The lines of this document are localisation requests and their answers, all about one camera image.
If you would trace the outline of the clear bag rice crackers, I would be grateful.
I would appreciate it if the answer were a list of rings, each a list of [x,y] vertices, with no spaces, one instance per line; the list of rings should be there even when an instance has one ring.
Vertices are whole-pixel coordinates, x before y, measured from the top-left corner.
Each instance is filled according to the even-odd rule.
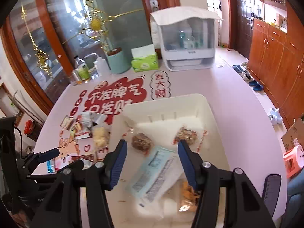
[[[105,148],[109,145],[110,132],[106,127],[93,127],[92,137],[96,149]]]

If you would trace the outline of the yellow egg yolk pastry tray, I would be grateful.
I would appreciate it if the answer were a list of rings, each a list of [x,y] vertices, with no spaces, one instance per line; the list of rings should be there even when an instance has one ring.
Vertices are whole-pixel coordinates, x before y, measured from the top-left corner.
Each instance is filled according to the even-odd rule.
[[[196,212],[200,201],[201,191],[194,190],[193,187],[189,185],[186,179],[181,179],[179,181],[180,186],[180,204],[179,212]]]

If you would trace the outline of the round nut cake packet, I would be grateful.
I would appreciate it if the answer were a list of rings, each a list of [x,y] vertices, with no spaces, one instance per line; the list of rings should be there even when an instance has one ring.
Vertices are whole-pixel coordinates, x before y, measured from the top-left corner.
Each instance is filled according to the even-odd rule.
[[[153,142],[144,133],[137,133],[132,137],[131,145],[133,146],[133,148],[139,151],[147,152],[153,146]]]

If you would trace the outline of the large light blue snack bag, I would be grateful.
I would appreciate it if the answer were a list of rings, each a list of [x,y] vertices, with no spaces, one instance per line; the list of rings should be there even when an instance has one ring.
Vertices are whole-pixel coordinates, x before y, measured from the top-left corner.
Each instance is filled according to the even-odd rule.
[[[155,146],[144,160],[126,189],[144,203],[159,200],[183,174],[178,155],[169,149]]]

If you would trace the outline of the mixed nuts clear packet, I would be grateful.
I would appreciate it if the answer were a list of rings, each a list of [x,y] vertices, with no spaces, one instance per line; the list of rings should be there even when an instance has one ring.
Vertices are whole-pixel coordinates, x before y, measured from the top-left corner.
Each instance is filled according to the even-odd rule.
[[[198,134],[196,131],[187,129],[185,127],[182,127],[178,130],[174,137],[174,144],[177,144],[181,140],[185,140],[189,146],[195,144],[197,141]]]

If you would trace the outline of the brown and grey snack packet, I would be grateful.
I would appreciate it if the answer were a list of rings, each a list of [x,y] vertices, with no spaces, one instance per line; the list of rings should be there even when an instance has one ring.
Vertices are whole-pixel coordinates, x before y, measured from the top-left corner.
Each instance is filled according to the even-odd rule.
[[[93,154],[87,154],[87,155],[72,156],[71,160],[72,160],[72,162],[75,162],[77,160],[83,161],[83,169],[88,169],[94,163],[94,155]]]

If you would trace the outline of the beige and red snack packet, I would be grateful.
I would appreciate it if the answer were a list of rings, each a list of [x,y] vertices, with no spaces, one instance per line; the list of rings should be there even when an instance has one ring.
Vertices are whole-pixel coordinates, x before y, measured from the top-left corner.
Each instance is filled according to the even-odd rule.
[[[73,122],[74,122],[74,118],[66,115],[62,120],[60,126],[65,130],[69,130]]]

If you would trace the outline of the red and white snack bag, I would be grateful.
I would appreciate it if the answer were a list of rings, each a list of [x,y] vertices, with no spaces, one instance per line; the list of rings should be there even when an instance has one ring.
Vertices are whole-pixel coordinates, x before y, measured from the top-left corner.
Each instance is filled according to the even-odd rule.
[[[93,127],[106,121],[107,115],[92,111],[81,112],[70,128],[73,139],[85,139],[92,136]]]

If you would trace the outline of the blue small snack packet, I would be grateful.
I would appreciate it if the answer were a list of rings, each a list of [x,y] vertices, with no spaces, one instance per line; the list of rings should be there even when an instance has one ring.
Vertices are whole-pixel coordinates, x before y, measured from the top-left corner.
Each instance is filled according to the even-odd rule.
[[[54,173],[55,172],[55,167],[54,167],[54,161],[53,160],[47,161],[47,171],[48,171],[48,173]]]

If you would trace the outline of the red lidded container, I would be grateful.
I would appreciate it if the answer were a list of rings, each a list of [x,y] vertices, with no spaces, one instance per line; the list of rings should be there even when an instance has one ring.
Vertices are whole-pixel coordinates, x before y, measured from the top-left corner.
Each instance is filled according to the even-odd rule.
[[[34,123],[31,120],[26,121],[25,128],[24,128],[24,134],[30,135],[34,128]]]

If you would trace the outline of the pink printed tablecloth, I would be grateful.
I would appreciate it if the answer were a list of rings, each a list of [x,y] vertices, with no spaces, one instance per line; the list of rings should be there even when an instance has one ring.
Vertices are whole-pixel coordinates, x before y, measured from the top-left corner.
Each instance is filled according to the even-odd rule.
[[[136,117],[150,119],[149,108],[158,109],[162,101],[169,104],[169,111],[159,118],[177,117],[178,109],[183,108],[187,116],[193,116],[194,122],[207,132],[202,154],[221,154],[220,158],[212,158],[214,165],[243,169],[259,193],[268,175],[281,175],[280,194],[273,214],[273,219],[277,220],[284,214],[287,201],[281,146],[260,103],[260,94],[233,69],[243,61],[245,58],[238,52],[218,47],[210,68],[171,72],[162,65],[158,70],[163,75],[162,82],[155,79],[157,72],[154,70],[138,73],[128,70],[120,75],[69,85],[47,116],[34,151],[56,148],[60,141],[69,138],[69,132],[61,127],[65,116],[77,116],[87,107],[101,110],[98,85],[102,81],[108,83],[108,88],[116,81],[124,86],[134,81],[139,96],[127,91],[125,99],[132,100],[130,108]]]

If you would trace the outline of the blue sofa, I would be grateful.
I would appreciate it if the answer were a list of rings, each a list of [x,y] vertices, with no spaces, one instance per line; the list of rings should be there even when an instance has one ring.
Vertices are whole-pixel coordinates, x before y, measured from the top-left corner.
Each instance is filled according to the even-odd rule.
[[[287,184],[287,204],[280,227],[302,227],[303,225],[303,169]]]

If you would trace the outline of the pink plastic stool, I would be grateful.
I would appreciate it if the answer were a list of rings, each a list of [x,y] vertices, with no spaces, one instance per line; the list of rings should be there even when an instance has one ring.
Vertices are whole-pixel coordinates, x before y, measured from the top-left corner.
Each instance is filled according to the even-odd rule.
[[[297,145],[293,149],[283,154],[284,163],[286,166],[287,178],[291,178],[293,175],[303,169],[303,148],[301,145]]]

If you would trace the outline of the white plastic storage bin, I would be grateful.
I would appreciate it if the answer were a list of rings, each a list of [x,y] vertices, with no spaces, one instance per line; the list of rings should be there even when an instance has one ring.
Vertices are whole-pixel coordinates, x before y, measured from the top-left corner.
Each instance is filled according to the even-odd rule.
[[[220,169],[229,169],[205,96],[190,94],[129,104],[115,116],[110,151],[127,142],[115,188],[107,193],[115,227],[190,227],[195,201],[183,200],[187,180],[175,140],[180,129],[197,135],[190,149]]]

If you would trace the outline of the cardboard box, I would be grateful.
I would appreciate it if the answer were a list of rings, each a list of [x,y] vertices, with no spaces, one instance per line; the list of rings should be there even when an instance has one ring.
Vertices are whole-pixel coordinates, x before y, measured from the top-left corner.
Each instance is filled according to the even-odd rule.
[[[298,118],[296,122],[287,130],[285,135],[281,138],[285,151],[289,151],[294,147],[301,145],[304,146],[304,124],[301,118]]]

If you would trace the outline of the clear bottle green label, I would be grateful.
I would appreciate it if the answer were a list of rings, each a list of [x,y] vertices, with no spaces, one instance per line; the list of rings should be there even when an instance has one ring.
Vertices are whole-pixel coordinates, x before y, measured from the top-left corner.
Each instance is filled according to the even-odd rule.
[[[75,61],[75,63],[74,63],[75,69],[76,69],[80,79],[82,81],[89,80],[91,78],[91,75],[89,73],[89,68],[88,68],[86,62],[83,59],[79,58],[78,55],[76,55],[74,57],[74,61]]]

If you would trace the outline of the white squeeze bottle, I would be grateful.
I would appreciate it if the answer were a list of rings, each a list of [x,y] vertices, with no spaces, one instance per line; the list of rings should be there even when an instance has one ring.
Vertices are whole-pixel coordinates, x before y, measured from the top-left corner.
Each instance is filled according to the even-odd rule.
[[[106,77],[111,75],[111,70],[106,59],[97,53],[91,53],[85,56],[85,60],[94,60],[93,65],[99,76]]]

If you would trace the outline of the teal canister brown lid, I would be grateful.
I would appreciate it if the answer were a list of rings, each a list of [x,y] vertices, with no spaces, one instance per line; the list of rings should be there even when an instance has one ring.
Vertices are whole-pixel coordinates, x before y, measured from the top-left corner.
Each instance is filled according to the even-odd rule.
[[[111,49],[107,52],[107,60],[113,74],[122,74],[131,68],[131,64],[125,56],[121,47]]]

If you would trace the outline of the green tissue box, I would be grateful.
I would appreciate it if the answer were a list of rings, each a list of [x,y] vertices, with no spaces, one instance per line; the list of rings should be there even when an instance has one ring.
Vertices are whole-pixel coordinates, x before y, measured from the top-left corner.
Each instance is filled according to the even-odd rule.
[[[135,72],[157,70],[159,68],[158,55],[153,44],[133,48],[131,54],[131,65]]]

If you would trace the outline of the glass sliding door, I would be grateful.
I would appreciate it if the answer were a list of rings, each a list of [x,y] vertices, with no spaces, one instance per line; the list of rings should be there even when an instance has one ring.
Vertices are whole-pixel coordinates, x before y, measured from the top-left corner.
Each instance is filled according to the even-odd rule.
[[[1,47],[30,108],[49,114],[69,84],[74,57],[93,63],[152,43],[150,14],[180,0],[16,0],[1,27]]]

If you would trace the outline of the wooden cabinet unit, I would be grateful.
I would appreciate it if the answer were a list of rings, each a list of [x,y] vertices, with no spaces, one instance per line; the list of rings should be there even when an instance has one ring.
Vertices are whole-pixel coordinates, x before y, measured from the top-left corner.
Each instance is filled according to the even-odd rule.
[[[288,0],[255,0],[249,71],[287,128],[303,115],[303,24]]]

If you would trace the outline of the white bottle sterilizer appliance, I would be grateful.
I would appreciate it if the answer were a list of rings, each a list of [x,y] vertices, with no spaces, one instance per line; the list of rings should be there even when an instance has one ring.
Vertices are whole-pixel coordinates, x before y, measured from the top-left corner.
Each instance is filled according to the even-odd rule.
[[[164,65],[171,72],[211,68],[219,43],[219,22],[214,11],[178,6],[150,14],[151,37]]]

